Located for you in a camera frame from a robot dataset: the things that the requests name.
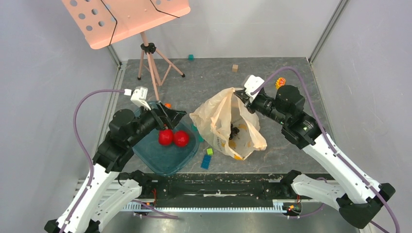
beige toy block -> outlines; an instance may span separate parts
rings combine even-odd
[[[232,66],[232,72],[238,72],[238,65],[233,65]]]

blue toy block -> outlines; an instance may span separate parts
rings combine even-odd
[[[212,156],[210,156],[208,154],[205,154],[203,156],[203,161],[202,161],[202,164],[200,165],[200,167],[203,168],[203,169],[208,170],[211,159],[212,159]]]

music stand tripod legs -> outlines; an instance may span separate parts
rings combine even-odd
[[[142,73],[142,67],[143,65],[143,59],[144,59],[144,54],[146,54],[147,56],[147,62],[149,63],[149,67],[145,66],[146,69],[149,70],[150,72],[150,76],[152,77],[152,82],[153,82],[153,88],[154,88],[154,94],[156,95],[156,100],[160,100],[159,99],[159,93],[157,92],[157,86],[156,85],[163,85],[167,74],[170,71],[170,68],[173,67],[183,78],[185,77],[185,74],[180,71],[161,51],[159,51],[156,47],[154,43],[149,43],[147,41],[147,37],[146,37],[146,33],[145,32],[141,32],[140,33],[142,40],[143,40],[143,44],[141,44],[141,49],[142,49],[142,53],[140,55],[140,65],[139,65],[139,74],[137,76],[138,80],[141,80],[141,73]],[[157,71],[157,67],[155,64],[155,60],[153,59],[153,53],[157,52],[157,54],[159,54],[167,63],[169,63],[169,68],[167,69],[165,76],[163,77],[163,80],[160,81],[160,76],[159,76],[159,72]]]

teal toy block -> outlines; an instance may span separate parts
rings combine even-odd
[[[203,169],[208,170],[211,159],[212,159],[212,156],[205,154],[203,156],[203,161],[202,161],[202,164],[200,164],[200,167],[203,168]]]
[[[202,136],[200,136],[200,133],[199,131],[197,131],[197,128],[196,126],[194,126],[194,124],[192,124],[192,129],[197,132],[197,135],[199,136],[199,142],[204,142],[205,140],[202,138]]]

teal plastic tray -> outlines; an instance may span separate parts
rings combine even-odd
[[[151,107],[156,107],[154,101],[149,102]],[[199,140],[196,132],[192,130],[190,124],[182,119],[173,132],[184,130],[189,135],[187,146],[180,148],[174,143],[169,146],[159,144],[159,131],[152,130],[133,147],[133,152],[156,174],[170,176],[180,171],[196,154],[199,149]]]

